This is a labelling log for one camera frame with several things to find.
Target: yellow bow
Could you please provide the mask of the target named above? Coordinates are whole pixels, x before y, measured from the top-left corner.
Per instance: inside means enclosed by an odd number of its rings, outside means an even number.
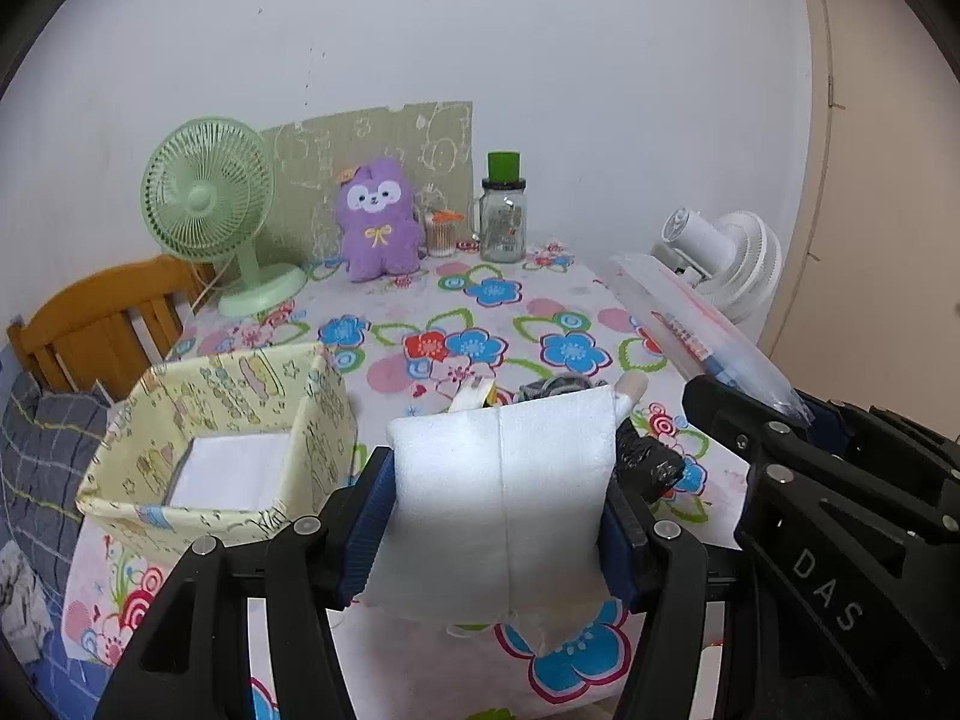
[[[388,224],[384,224],[382,227],[368,227],[363,232],[364,238],[373,238],[373,243],[371,248],[376,248],[378,245],[387,245],[386,236],[390,235],[394,231],[394,228],[390,227]]]

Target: fan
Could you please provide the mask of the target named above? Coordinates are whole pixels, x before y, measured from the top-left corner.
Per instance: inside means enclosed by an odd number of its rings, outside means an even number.
[[[220,298],[225,317],[246,317],[295,295],[304,272],[259,266],[253,239],[274,200],[274,169],[263,138],[233,119],[194,119],[147,163],[140,208],[151,235],[172,255],[211,262],[236,254],[240,278]]]
[[[773,294],[784,266],[773,230],[749,211],[711,224],[678,208],[664,225],[664,243],[690,264],[685,280],[734,324]]]

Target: fan center cap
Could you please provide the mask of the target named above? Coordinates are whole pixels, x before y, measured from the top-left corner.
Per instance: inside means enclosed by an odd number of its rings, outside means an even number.
[[[197,184],[186,196],[186,204],[195,214],[202,214],[209,211],[216,197],[213,187],[209,184]]]

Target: green cap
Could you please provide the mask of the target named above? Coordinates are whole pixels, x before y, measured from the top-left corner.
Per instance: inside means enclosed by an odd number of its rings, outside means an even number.
[[[520,152],[491,151],[488,153],[487,177],[494,184],[511,184],[520,180]]]

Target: green fan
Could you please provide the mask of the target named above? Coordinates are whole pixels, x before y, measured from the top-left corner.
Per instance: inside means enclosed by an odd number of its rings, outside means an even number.
[[[274,169],[263,138],[233,119],[194,119],[161,143],[147,163],[140,208],[150,233],[172,255],[212,262],[236,254],[240,278],[220,298],[225,317],[246,317],[295,295],[304,272],[259,266],[253,239],[274,201]]]

